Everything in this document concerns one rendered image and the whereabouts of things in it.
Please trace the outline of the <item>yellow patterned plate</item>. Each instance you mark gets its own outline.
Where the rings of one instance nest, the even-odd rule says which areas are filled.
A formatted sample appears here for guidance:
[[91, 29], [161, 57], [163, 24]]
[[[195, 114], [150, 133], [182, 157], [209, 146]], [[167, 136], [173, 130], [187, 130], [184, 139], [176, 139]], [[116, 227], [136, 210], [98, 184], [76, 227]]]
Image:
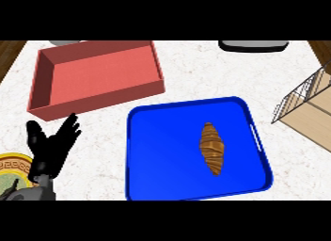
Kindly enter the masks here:
[[18, 181], [17, 188], [35, 187], [36, 184], [29, 180], [33, 158], [21, 153], [0, 154], [0, 195]]

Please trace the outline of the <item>red open box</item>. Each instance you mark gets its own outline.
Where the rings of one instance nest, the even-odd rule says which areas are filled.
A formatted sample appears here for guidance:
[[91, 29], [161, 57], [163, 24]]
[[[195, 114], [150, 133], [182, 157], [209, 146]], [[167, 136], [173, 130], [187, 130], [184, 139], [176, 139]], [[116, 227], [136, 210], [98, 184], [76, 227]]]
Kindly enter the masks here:
[[52, 121], [166, 91], [150, 40], [91, 40], [42, 49], [27, 111]]

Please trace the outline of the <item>blue tray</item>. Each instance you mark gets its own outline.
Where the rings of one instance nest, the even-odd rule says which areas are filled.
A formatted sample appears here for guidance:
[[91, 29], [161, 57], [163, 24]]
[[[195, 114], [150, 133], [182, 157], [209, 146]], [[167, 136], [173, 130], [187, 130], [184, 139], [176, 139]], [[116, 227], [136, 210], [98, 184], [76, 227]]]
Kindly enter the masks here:
[[[210, 123], [225, 142], [215, 175], [201, 155]], [[223, 97], [138, 106], [128, 121], [126, 196], [132, 201], [200, 200], [272, 187], [272, 168], [247, 102]]]

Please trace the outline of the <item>brown croissant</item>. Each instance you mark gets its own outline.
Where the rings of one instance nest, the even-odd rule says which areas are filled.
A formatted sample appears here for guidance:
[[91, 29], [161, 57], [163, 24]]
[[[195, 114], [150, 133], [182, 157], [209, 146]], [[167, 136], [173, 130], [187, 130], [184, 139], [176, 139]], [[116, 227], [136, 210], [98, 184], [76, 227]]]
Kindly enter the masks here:
[[209, 166], [212, 173], [219, 176], [222, 174], [225, 163], [225, 142], [212, 122], [204, 124], [201, 130], [200, 147], [206, 165]]

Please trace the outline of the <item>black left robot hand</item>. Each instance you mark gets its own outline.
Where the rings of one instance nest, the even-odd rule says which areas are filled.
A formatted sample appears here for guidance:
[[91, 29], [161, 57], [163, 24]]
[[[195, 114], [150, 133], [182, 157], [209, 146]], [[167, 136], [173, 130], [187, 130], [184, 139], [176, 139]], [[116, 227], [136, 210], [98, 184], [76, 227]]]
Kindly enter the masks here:
[[30, 168], [29, 180], [36, 183], [40, 175], [48, 175], [55, 179], [82, 134], [77, 115], [71, 114], [64, 121], [58, 132], [49, 137], [42, 131], [42, 127], [35, 120], [27, 122], [27, 144], [33, 152], [33, 164]]

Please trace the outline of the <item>small grey object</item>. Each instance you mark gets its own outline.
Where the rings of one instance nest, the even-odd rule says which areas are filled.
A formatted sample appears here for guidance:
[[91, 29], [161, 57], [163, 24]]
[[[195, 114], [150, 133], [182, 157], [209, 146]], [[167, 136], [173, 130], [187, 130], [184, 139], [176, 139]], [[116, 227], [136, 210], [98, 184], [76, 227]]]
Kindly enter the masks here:
[[63, 46], [67, 44], [74, 44], [82, 42], [80, 40], [49, 40], [49, 42], [55, 45], [55, 46]]

